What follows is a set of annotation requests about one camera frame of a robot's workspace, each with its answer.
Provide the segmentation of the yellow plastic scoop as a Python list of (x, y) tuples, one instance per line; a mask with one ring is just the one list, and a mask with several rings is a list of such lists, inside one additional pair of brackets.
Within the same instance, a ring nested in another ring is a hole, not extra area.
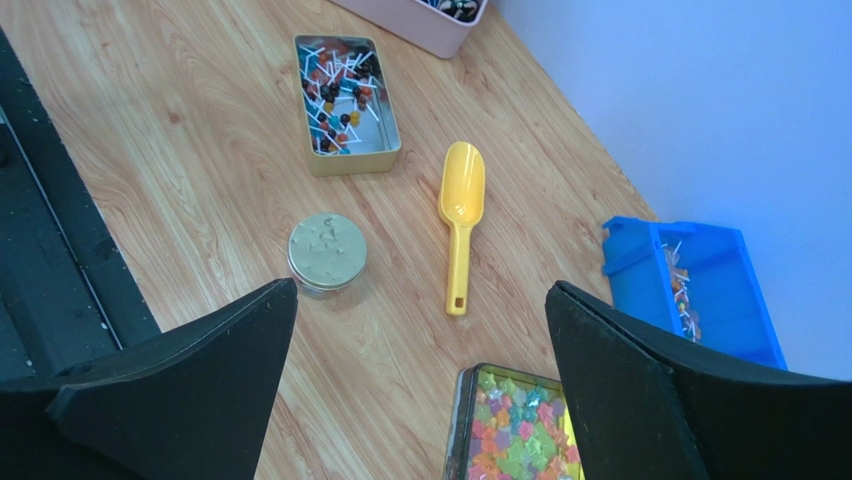
[(447, 150), (438, 198), (438, 211), (450, 229), (445, 311), (467, 312), (473, 229), (485, 210), (484, 158), (471, 143), (457, 141)]

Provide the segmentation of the clear glass jar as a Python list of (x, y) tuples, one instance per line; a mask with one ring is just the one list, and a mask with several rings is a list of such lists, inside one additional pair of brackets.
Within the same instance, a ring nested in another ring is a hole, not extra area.
[(348, 289), (348, 285), (343, 285), (339, 288), (320, 288), (314, 285), (299, 283), (298, 284), (299, 293), (301, 295), (307, 296), (311, 299), (316, 300), (329, 300), (335, 297), (338, 297), (345, 293)]

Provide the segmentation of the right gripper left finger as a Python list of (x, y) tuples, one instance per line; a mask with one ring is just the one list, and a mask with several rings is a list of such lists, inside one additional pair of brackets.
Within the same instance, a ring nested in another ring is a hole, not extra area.
[(48, 378), (1, 385), (5, 479), (251, 479), (298, 306), (274, 280)]

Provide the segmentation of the gold tin of lollipops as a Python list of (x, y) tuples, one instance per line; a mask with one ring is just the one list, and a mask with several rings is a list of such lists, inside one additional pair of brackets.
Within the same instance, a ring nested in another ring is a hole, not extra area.
[(294, 46), (308, 171), (315, 177), (390, 171), (402, 140), (376, 43), (298, 35)]

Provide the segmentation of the white jar lid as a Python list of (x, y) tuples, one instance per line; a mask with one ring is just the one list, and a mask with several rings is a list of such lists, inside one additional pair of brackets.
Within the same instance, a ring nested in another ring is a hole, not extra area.
[(287, 258), (293, 275), (320, 288), (350, 285), (361, 275), (368, 257), (367, 242), (349, 218), (331, 212), (301, 220), (291, 231)]

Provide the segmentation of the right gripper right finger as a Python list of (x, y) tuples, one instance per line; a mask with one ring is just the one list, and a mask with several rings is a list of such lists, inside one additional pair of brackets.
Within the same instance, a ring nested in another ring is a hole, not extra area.
[(691, 343), (559, 281), (545, 301), (590, 479), (847, 479), (851, 385)]

